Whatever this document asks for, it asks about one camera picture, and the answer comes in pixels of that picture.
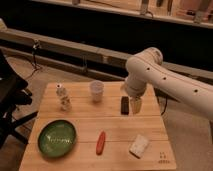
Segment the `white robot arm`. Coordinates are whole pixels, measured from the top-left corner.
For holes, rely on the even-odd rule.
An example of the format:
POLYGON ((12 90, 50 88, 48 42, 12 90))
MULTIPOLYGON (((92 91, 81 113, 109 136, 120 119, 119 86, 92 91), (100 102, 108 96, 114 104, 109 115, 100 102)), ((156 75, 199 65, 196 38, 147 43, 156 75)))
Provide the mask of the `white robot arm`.
POLYGON ((155 47, 132 55, 125 64, 128 72, 124 82, 126 93, 140 98, 151 84, 213 121, 213 86, 169 71, 162 62, 163 55, 155 47))

